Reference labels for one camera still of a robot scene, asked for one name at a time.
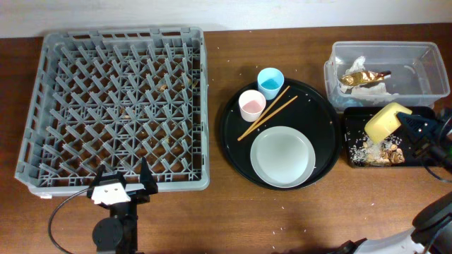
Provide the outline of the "yellow plastic bowl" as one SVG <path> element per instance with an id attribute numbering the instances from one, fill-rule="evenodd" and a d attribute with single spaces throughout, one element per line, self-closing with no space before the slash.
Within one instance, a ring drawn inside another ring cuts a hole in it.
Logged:
<path id="1" fill-rule="evenodd" d="M 401 126 L 396 116 L 398 113 L 411 115 L 412 110 L 391 102 L 366 123 L 364 131 L 373 143 L 380 143 Z"/>

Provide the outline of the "white paper napkin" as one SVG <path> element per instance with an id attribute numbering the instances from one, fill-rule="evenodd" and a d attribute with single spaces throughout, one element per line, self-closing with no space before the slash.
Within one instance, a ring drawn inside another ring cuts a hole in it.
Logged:
<path id="1" fill-rule="evenodd" d="M 344 93 L 344 94 L 350 94 L 350 95 L 353 95 L 353 96 L 371 96 L 371 95 L 384 96 L 384 95 L 390 95 L 390 93 L 386 89 L 386 84 L 384 82 L 388 78 L 386 78 L 384 80 L 381 80 L 381 81 L 374 82 L 374 83 L 368 83 L 368 84 L 365 84 L 365 85 L 358 85 L 358 86 L 355 86 L 355 87 L 343 85 L 340 82 L 340 79 L 344 75 L 348 75 L 348 74 L 356 73 L 356 72 L 360 72 L 360 71 L 368 71 L 364 67 L 365 61 L 366 61 L 366 58 L 364 56 L 359 56 L 357 59 L 354 60 L 352 66 L 349 69 L 347 69 L 342 76 L 339 77 L 338 81 L 340 83 L 340 90 L 341 90 L 341 92 Z"/>

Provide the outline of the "food scraps and rice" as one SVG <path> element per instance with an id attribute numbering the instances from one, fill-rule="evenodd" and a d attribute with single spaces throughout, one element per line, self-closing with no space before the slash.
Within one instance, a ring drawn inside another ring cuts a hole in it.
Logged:
<path id="1" fill-rule="evenodd" d="M 402 139 L 394 135 L 375 143 L 368 135 L 358 138 L 349 149 L 350 161 L 357 167 L 391 167 L 405 162 Z"/>

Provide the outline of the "gold brown snack wrapper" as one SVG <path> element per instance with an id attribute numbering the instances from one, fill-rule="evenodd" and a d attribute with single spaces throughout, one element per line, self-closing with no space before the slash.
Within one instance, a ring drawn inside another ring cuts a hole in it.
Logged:
<path id="1" fill-rule="evenodd" d="M 351 73 L 348 75 L 344 75 L 340 82 L 343 85 L 355 87 L 358 85 L 365 85 L 368 83 L 374 83 L 377 81 L 384 80 L 386 78 L 391 77 L 390 71 L 383 71 L 383 72 L 373 72 L 373 71 L 360 71 L 356 73 Z"/>

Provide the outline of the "pink white plastic cup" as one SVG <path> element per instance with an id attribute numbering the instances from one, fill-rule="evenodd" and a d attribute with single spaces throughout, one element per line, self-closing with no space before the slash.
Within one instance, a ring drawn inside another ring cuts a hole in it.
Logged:
<path id="1" fill-rule="evenodd" d="M 266 108 L 266 98 L 258 90 L 247 90 L 239 96 L 241 117 L 247 122 L 255 122 Z"/>

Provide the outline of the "grey round plate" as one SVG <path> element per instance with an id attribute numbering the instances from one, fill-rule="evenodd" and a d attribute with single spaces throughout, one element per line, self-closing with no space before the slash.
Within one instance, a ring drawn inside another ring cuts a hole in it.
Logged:
<path id="1" fill-rule="evenodd" d="M 250 161 L 264 183 L 288 189 L 307 182 L 316 166 L 316 153 L 303 133 L 287 126 L 276 126 L 254 139 Z"/>

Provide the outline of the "wooden chopstick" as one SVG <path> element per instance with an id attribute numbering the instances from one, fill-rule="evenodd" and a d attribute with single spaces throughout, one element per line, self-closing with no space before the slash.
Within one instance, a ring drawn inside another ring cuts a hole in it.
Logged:
<path id="1" fill-rule="evenodd" d="M 237 141 L 240 141 L 244 137 L 246 137 L 252 130 L 254 130 L 254 127 L 261 121 L 261 119 L 272 109 L 272 107 L 275 105 L 276 102 L 289 90 L 290 86 L 287 86 L 275 99 L 274 101 L 267 107 L 267 109 L 260 115 L 255 122 L 252 123 L 250 127 L 241 135 L 238 137 Z"/>
<path id="2" fill-rule="evenodd" d="M 287 107 L 289 104 L 291 104 L 293 101 L 295 101 L 298 98 L 298 96 L 295 96 L 294 98 L 292 98 L 291 100 L 287 101 L 286 103 L 284 103 L 284 105 L 282 105 L 281 107 L 277 108 L 274 112 L 272 112 L 271 114 L 269 114 L 267 117 L 265 117 L 264 119 L 260 120 L 256 125 L 253 125 L 249 130 L 247 130 L 243 135 L 241 135 L 240 137 L 238 137 L 237 141 L 241 141 L 243 140 L 246 136 L 248 136 L 248 134 L 250 134 L 251 132 L 253 132 L 254 130 L 256 130 L 258 127 L 260 127 L 261 125 L 263 125 L 265 122 L 267 122 L 269 119 L 273 118 L 277 113 L 279 113 L 280 111 L 282 111 L 285 107 Z"/>

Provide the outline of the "light blue plastic cup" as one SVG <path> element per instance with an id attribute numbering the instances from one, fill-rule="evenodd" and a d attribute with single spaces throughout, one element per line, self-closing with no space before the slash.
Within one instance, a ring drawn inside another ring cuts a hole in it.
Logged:
<path id="1" fill-rule="evenodd" d="M 257 76 L 258 91 L 266 100 L 274 99 L 285 82 L 285 77 L 276 68 L 265 68 Z"/>

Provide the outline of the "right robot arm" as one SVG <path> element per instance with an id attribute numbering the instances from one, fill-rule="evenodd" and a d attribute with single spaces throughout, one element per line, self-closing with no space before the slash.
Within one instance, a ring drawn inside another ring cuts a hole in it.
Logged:
<path id="1" fill-rule="evenodd" d="M 395 132 L 401 133 L 409 144 L 409 156 L 417 159 L 429 174 L 430 165 L 451 171 L 451 108 L 435 116 L 422 116 L 419 107 L 407 108 L 391 102 L 377 111 L 363 131 L 372 141 L 382 141 Z M 412 221 L 412 228 L 379 240 L 363 238 L 347 241 L 334 253 L 450 253 L 451 252 L 451 194 L 425 207 Z"/>

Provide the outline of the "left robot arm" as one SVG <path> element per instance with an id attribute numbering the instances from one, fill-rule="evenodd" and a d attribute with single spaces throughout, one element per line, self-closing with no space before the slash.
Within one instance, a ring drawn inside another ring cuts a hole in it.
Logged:
<path id="1" fill-rule="evenodd" d="M 93 242 L 97 253 L 136 253 L 138 250 L 137 206 L 150 202 L 158 193 L 158 186 L 141 160 L 139 185 L 129 188 L 120 172 L 106 173 L 102 165 L 88 187 L 87 197 L 96 205 L 109 210 L 109 216 L 100 220 L 93 229 Z"/>

